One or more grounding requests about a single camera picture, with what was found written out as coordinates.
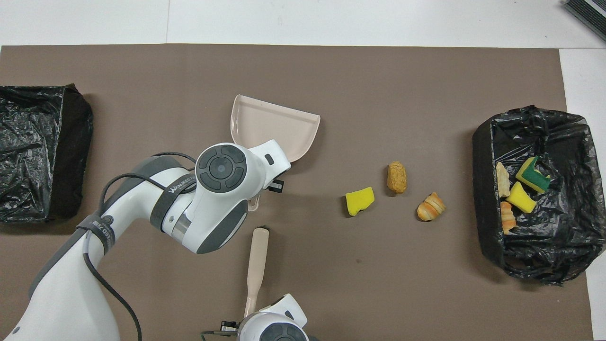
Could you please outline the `beige plastic dustpan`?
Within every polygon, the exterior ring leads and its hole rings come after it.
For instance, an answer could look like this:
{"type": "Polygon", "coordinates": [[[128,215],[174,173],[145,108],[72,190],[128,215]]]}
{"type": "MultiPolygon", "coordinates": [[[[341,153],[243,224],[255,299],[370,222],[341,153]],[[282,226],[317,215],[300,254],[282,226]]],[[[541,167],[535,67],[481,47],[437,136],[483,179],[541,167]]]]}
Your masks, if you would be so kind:
{"type": "Polygon", "coordinates": [[[235,144],[246,148],[276,140],[288,160],[295,162],[309,151],[320,122],[320,115],[239,94],[230,115],[230,134],[235,144]]]}

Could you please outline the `beige hand brush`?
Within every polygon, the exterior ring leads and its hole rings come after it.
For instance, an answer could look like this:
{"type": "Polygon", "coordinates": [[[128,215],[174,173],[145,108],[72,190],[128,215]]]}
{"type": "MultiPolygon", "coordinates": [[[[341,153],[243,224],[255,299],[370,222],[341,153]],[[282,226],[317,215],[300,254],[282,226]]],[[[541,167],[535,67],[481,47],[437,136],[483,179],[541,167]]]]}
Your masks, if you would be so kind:
{"type": "Polygon", "coordinates": [[[247,297],[244,317],[256,311],[256,302],[266,269],[269,236],[270,231],[266,226],[257,227],[253,231],[247,272],[247,297]]]}

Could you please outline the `yellow green sponge piece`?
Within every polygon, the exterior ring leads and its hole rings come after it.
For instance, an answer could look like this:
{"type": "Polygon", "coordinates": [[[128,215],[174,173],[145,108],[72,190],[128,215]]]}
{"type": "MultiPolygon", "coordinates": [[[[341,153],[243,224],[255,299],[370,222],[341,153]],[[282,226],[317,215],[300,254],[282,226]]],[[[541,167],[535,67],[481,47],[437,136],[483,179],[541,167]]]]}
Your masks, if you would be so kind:
{"type": "Polygon", "coordinates": [[[537,168],[537,163],[541,160],[542,158],[539,156],[528,158],[515,175],[519,182],[526,184],[539,194],[545,193],[551,183],[551,176],[543,175],[537,168]]]}
{"type": "Polygon", "coordinates": [[[527,214],[531,213],[537,204],[537,202],[526,193],[519,181],[515,182],[511,190],[509,190],[509,196],[506,198],[506,201],[527,214]]]}
{"type": "Polygon", "coordinates": [[[375,201],[372,187],[366,187],[354,192],[348,192],[346,193],[345,197],[349,216],[357,216],[359,212],[368,209],[375,201]]]}

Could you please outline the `brown oval bread roll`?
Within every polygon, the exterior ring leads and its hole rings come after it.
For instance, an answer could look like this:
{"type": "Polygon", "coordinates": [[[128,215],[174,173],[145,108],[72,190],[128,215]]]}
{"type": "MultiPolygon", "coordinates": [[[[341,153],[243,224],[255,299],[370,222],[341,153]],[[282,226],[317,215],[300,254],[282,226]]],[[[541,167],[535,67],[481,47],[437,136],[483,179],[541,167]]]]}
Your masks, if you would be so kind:
{"type": "Polygon", "coordinates": [[[387,187],[394,194],[403,194],[407,189],[407,172],[402,162],[393,161],[387,167],[387,187]]]}

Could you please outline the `small striped croissant piece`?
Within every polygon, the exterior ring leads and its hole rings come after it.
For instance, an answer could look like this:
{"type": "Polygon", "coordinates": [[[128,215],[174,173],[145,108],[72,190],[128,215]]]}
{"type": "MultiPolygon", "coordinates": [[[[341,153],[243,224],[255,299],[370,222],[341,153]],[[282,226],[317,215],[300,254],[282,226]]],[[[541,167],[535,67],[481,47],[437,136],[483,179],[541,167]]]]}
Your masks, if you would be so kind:
{"type": "Polygon", "coordinates": [[[437,192],[431,194],[416,209],[417,217],[423,222],[431,222],[446,211],[446,205],[437,192]]]}

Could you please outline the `pale torn bread piece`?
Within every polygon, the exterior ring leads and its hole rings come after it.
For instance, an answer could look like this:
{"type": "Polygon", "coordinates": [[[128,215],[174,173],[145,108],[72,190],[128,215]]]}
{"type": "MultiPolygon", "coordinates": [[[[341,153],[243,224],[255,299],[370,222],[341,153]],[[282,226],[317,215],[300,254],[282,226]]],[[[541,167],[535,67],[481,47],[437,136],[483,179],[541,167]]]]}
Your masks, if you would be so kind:
{"type": "Polygon", "coordinates": [[[509,173],[502,162],[496,163],[497,188],[500,198],[505,198],[510,195],[509,173]]]}

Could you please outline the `long striped croissant piece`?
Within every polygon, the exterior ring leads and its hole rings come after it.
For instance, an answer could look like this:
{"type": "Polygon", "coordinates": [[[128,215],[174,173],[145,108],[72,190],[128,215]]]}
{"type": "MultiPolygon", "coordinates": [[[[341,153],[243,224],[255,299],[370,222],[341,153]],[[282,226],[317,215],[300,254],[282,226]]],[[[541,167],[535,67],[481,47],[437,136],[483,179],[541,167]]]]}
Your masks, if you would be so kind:
{"type": "Polygon", "coordinates": [[[517,219],[515,218],[512,210],[512,205],[508,201],[500,202],[500,213],[501,213],[501,225],[504,234],[517,227],[517,219]]]}

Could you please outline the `black bag-lined bin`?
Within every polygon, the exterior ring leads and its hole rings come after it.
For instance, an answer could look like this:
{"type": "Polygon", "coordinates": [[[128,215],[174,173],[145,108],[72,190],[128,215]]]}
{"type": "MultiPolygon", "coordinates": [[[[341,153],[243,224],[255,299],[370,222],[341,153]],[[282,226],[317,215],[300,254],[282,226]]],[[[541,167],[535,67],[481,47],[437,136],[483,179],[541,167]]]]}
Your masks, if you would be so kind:
{"type": "Polygon", "coordinates": [[[526,106],[494,115],[472,135],[472,188],[482,254],[509,276],[560,285],[578,277],[606,248],[606,196],[585,118],[526,106]],[[512,205],[517,227],[504,234],[496,163],[515,175],[530,157],[551,176],[545,193],[522,184],[537,202],[527,214],[512,205]]]}
{"type": "Polygon", "coordinates": [[[0,86],[0,224],[75,216],[92,136],[74,84],[0,86]]]}

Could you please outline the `brown table mat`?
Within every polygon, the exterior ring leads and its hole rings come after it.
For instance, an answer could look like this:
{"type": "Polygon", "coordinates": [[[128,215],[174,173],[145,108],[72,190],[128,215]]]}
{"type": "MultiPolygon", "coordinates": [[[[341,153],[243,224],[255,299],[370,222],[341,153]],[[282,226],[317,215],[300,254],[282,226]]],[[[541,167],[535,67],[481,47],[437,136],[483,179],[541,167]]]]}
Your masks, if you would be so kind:
{"type": "Polygon", "coordinates": [[[197,157],[231,142],[244,95],[320,115],[281,194],[218,251],[196,255],[132,224],[99,272],[132,305],[146,341],[199,341],[244,314],[251,235],[270,228],[259,306],[285,293],[321,341],[591,340],[585,276],[562,287],[507,276],[483,257],[472,198],[472,135],[495,114],[565,111],[559,52],[503,48],[261,45],[5,46],[0,85],[73,83],[94,133],[84,198],[70,221],[0,226],[0,340],[44,263],[95,211],[104,185],[154,153],[197,157]],[[402,162],[407,189],[387,187],[402,162]],[[346,193],[375,201],[349,216],[346,193]],[[446,211],[417,207],[437,192],[446,211]]]}

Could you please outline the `grey ribbed box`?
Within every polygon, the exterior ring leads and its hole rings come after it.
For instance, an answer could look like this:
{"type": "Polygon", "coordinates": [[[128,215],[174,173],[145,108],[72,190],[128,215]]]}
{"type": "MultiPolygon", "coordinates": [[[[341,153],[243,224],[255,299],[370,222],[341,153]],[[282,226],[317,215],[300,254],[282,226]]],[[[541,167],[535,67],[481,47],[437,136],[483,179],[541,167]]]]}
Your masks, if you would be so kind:
{"type": "Polygon", "coordinates": [[[606,42],[606,0],[561,0],[564,9],[606,42]]]}

